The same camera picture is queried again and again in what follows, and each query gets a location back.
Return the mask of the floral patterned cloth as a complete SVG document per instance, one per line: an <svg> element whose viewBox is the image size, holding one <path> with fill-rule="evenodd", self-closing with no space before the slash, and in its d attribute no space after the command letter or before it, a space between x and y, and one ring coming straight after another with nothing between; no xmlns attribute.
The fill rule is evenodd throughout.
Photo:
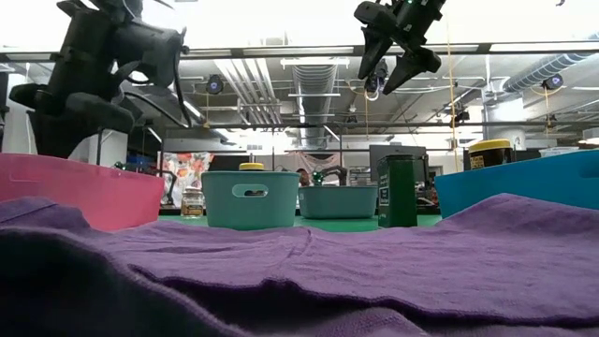
<svg viewBox="0 0 599 337"><path fill-rule="evenodd" d="M213 159L213 154L198 153L165 153L162 169L177 175L177 182L172 193L175 208L182 204L183 191L186 187L201 187L201 175L208 171Z"/></svg>

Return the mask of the green table mat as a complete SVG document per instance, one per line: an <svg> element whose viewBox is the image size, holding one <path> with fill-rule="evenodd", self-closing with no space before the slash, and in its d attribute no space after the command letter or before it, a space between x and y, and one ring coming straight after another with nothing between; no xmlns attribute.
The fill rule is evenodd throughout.
<svg viewBox="0 0 599 337"><path fill-rule="evenodd" d="M201 218L183 218L175 215L161 215L161 221L173 221L183 223L189 226L206 227L208 225L205 217ZM373 231L379 228L378 218L369 219L324 219L314 220L306 219L301 216L295 217L295 227L316 227L328 232L364 232Z"/></svg>

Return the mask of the silver ventilation duct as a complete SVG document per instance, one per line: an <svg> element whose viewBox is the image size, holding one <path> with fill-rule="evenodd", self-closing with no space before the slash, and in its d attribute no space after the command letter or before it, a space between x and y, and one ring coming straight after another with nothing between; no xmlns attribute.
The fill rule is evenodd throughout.
<svg viewBox="0 0 599 337"><path fill-rule="evenodd" d="M299 121L302 124L323 124L337 75L337 65L299 65L292 67Z"/></svg>

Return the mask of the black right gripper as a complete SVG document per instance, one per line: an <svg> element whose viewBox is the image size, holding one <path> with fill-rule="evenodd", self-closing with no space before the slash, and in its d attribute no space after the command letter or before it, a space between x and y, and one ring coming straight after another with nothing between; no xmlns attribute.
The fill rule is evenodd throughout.
<svg viewBox="0 0 599 337"><path fill-rule="evenodd" d="M358 77L363 80L370 75L392 46L392 41L404 47L424 45L431 24L443 17L441 9L445 3L446 0L392 0L395 28L391 39L373 28L361 28L365 42ZM383 94L391 94L420 73L436 72L441 64L441 58L434 51L424 48L406 51L403 56L396 57L396 66L389 75Z"/></svg>

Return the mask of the dark grey monitor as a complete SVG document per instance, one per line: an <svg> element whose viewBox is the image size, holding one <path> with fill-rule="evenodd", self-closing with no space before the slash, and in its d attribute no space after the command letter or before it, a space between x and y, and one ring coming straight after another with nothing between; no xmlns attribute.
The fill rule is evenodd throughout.
<svg viewBox="0 0 599 337"><path fill-rule="evenodd" d="M370 168L371 181L378 182L377 164L378 162L389 155L412 155L415 158L414 171L415 180L418 183L424 183L428 180L429 174L429 156L425 147L416 146L401 146L401 145L371 145L370 153Z"/></svg>

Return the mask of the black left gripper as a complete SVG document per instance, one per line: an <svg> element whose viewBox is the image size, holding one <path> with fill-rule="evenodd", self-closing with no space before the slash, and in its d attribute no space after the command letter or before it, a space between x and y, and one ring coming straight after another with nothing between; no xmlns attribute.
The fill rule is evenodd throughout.
<svg viewBox="0 0 599 337"><path fill-rule="evenodd" d="M84 140L100 130L128 134L137 120L187 127L188 119L170 89L132 87L124 90L122 106L112 100L120 83L111 71L115 62L114 33L123 22L120 7L64 7L70 24L61 49L52 56L54 68L47 84L13 87L9 98L30 108L37 153L69 157ZM49 103L38 94L46 88ZM53 108L52 102L66 102Z"/></svg>

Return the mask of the small glass spice jar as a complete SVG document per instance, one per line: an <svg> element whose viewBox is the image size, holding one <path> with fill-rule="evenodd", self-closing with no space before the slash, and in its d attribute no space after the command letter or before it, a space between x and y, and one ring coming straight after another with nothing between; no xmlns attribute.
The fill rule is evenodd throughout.
<svg viewBox="0 0 599 337"><path fill-rule="evenodd" d="M183 191L181 216L199 218L204 214L204 197L200 188L189 186Z"/></svg>

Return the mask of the low teal plastic bin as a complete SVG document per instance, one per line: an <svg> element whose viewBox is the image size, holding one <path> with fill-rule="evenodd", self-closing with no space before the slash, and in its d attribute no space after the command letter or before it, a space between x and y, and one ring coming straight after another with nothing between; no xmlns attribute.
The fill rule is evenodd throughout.
<svg viewBox="0 0 599 337"><path fill-rule="evenodd" d="M375 214L377 187L320 185L299 189L300 214L308 219L362 219Z"/></svg>

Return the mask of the blue plastic bin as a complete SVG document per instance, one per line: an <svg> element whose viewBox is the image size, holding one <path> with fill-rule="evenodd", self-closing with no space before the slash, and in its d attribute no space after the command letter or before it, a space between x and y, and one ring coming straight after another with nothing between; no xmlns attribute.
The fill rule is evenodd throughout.
<svg viewBox="0 0 599 337"><path fill-rule="evenodd" d="M503 193L599 210L599 150L438 176L435 188L443 217Z"/></svg>

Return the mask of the pink plastic bin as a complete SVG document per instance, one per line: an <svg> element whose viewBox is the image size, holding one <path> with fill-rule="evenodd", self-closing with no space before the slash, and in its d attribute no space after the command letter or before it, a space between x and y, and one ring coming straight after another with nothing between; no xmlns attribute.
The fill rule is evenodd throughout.
<svg viewBox="0 0 599 337"><path fill-rule="evenodd" d="M158 218L164 180L51 156L0 154L0 201L43 197L80 209L96 229L138 227Z"/></svg>

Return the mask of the black cabinet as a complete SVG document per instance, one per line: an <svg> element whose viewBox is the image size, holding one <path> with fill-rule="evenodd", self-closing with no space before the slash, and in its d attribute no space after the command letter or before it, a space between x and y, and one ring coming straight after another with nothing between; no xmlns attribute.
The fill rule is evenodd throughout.
<svg viewBox="0 0 599 337"><path fill-rule="evenodd" d="M514 154L514 162L526 161L540 158L541 154L538 149L527 149L527 150L517 150ZM468 151L463 151L463 169L470 170L470 158L468 155Z"/></svg>

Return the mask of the silver flexible duct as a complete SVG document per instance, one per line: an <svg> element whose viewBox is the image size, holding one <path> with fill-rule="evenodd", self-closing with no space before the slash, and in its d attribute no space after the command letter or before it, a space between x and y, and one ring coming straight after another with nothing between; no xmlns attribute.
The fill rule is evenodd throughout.
<svg viewBox="0 0 599 337"><path fill-rule="evenodd" d="M559 75L563 70L586 60L592 55L594 55L594 51L566 51L542 58L517 75L501 81L500 91L503 93L522 92L535 84Z"/></svg>

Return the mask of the green black pepper tin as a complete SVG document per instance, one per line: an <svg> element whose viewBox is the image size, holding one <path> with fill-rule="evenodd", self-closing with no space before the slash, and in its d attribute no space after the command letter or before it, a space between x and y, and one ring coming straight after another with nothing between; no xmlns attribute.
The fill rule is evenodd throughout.
<svg viewBox="0 0 599 337"><path fill-rule="evenodd" d="M378 172L378 226L416 227L415 158L394 154L381 158Z"/></svg>

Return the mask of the purple cloth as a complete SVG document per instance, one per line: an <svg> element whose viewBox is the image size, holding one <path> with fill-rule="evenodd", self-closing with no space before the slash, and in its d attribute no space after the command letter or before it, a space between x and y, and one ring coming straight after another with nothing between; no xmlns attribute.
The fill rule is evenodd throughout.
<svg viewBox="0 0 599 337"><path fill-rule="evenodd" d="M501 194L434 227L108 233L2 202L0 337L599 337L599 211Z"/></svg>

